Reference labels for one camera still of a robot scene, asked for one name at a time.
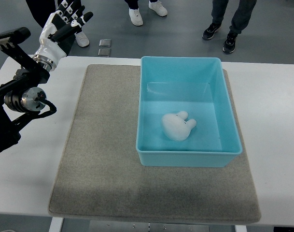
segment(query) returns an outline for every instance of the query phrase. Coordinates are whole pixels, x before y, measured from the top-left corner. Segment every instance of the white sneaker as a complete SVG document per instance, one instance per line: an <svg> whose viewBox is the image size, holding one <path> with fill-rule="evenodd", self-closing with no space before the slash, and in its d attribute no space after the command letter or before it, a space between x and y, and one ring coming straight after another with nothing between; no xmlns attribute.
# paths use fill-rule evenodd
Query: white sneaker
<svg viewBox="0 0 294 232"><path fill-rule="evenodd" d="M160 1L156 2L150 2L149 1L149 8L151 10L154 10L159 16L166 16L167 10L164 6L162 6L162 3Z"/></svg>
<svg viewBox="0 0 294 232"><path fill-rule="evenodd" d="M142 25L142 18L139 13L139 9L137 9L137 10L129 9L128 14L131 17L131 21L135 26Z"/></svg>
<svg viewBox="0 0 294 232"><path fill-rule="evenodd" d="M84 34L83 31L75 34L75 37L76 37L77 44L80 47L86 47L90 44L87 36Z"/></svg>

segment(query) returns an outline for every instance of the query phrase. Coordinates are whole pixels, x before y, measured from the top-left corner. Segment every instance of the light blue container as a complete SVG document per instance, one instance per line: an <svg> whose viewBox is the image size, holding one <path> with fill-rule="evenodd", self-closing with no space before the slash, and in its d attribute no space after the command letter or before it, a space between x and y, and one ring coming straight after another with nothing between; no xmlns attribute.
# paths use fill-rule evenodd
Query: light blue container
<svg viewBox="0 0 294 232"><path fill-rule="evenodd" d="M179 111L197 125L175 142L161 118ZM242 152L220 59L141 59L136 149L142 165L175 167L224 167Z"/></svg>

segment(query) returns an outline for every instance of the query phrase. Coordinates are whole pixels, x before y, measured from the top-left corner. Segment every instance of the gray felt mat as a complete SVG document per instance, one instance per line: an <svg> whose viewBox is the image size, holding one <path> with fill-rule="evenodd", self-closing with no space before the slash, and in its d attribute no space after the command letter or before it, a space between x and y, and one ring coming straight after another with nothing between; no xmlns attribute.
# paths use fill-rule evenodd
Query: gray felt mat
<svg viewBox="0 0 294 232"><path fill-rule="evenodd" d="M139 66L88 66L49 213L149 223L257 222L237 116L244 152L226 167L145 167L135 149L139 89Z"/></svg>

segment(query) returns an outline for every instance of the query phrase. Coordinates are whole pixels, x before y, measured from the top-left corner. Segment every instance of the white stuffed toy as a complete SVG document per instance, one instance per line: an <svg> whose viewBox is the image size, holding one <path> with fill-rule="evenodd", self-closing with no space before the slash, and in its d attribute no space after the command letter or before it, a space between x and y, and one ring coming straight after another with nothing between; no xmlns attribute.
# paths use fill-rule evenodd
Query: white stuffed toy
<svg viewBox="0 0 294 232"><path fill-rule="evenodd" d="M177 114L165 114L162 117L161 123L165 135L174 141L185 140L196 126L196 121L190 119L185 121L188 117L188 113L185 111L180 111Z"/></svg>

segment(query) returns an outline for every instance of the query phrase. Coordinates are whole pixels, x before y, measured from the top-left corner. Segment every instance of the black pants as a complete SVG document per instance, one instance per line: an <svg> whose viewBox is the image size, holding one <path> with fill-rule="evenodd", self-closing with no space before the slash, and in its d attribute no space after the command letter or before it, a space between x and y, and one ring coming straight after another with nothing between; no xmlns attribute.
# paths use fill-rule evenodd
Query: black pants
<svg viewBox="0 0 294 232"><path fill-rule="evenodd" d="M35 21L43 28L46 24L49 15L56 11L55 0L46 0L42 5L39 5L39 1L35 0L26 0L27 5L31 11L31 14ZM57 0L57 4L60 5L62 0Z"/></svg>
<svg viewBox="0 0 294 232"><path fill-rule="evenodd" d="M213 0L212 1L212 22L215 24L221 24L224 18L226 7L229 0ZM241 34L241 31L249 24L252 11L256 5L257 0L240 0L238 9L236 10L232 25L229 27L230 32Z"/></svg>
<svg viewBox="0 0 294 232"><path fill-rule="evenodd" d="M138 9L138 0L124 0L130 9L137 10Z"/></svg>

